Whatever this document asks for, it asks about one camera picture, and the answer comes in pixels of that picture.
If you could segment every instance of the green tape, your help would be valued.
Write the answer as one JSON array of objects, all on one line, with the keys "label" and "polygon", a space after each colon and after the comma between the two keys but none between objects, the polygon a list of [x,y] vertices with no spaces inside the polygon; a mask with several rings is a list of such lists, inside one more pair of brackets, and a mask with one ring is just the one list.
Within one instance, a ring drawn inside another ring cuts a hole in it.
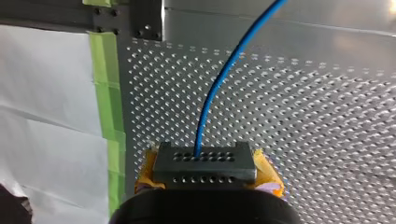
[{"label": "green tape", "polygon": [[109,87],[106,83],[95,83],[95,88],[96,98],[99,101],[102,135],[104,138],[109,139],[108,137],[112,133],[108,133],[108,131],[112,132],[112,130],[115,130],[123,132],[120,89]]},{"label": "green tape", "polygon": [[94,79],[110,87],[120,88],[117,38],[113,33],[90,33]]},{"label": "green tape", "polygon": [[125,176],[108,171],[108,209],[110,215],[120,206],[125,192]]},{"label": "green tape", "polygon": [[107,141],[108,170],[125,175],[125,144]]},{"label": "green tape", "polygon": [[111,215],[120,206],[125,192],[126,139],[122,120],[117,39],[112,33],[90,33],[90,40],[102,136],[107,139],[108,210]]},{"label": "green tape", "polygon": [[90,6],[111,7],[112,0],[83,0],[82,3]]}]

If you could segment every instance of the blue wire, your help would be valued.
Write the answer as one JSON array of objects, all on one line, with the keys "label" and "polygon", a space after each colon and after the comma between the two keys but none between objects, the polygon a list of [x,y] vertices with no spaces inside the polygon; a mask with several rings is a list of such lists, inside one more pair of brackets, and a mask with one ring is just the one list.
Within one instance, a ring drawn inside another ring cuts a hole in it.
[{"label": "blue wire", "polygon": [[220,88],[222,82],[227,77],[228,72],[230,72],[233,64],[239,58],[239,54],[245,49],[248,42],[253,38],[253,36],[262,28],[262,26],[271,18],[271,16],[277,12],[287,0],[276,0],[271,6],[269,6],[260,17],[253,22],[250,28],[245,33],[244,37],[239,41],[239,44],[233,50],[228,61],[222,67],[219,75],[216,77],[215,81],[210,88],[209,93],[206,96],[204,106],[202,108],[201,117],[199,118],[197,133],[195,136],[194,144],[194,157],[198,157],[202,150],[202,137],[204,132],[204,127],[206,124],[207,114],[209,112],[210,105],[216,96],[218,89]]}]

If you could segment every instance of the perforated metal sheet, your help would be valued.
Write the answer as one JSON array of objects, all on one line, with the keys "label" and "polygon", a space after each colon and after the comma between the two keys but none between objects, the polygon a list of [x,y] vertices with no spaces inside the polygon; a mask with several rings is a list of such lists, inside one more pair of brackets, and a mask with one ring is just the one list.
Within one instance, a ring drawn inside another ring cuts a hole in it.
[{"label": "perforated metal sheet", "polygon": [[[192,146],[230,51],[133,40],[135,171],[153,142]],[[396,77],[250,52],[219,91],[205,145],[263,147],[306,223],[395,223]]]}]

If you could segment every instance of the white fabric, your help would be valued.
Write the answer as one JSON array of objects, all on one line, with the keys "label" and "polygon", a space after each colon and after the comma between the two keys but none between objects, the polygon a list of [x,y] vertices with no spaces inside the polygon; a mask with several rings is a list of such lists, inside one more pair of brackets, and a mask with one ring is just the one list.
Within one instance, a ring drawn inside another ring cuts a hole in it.
[{"label": "white fabric", "polygon": [[88,35],[0,26],[0,184],[36,224],[108,222]]},{"label": "white fabric", "polygon": [[0,25],[0,105],[101,135],[87,34]]}]

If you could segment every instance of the black round object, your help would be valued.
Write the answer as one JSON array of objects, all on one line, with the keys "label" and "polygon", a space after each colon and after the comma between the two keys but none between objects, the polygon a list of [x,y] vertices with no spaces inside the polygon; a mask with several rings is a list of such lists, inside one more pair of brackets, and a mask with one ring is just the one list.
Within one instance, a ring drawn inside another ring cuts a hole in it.
[{"label": "black round object", "polygon": [[300,224],[285,201],[258,190],[152,189],[135,195],[111,224]]}]

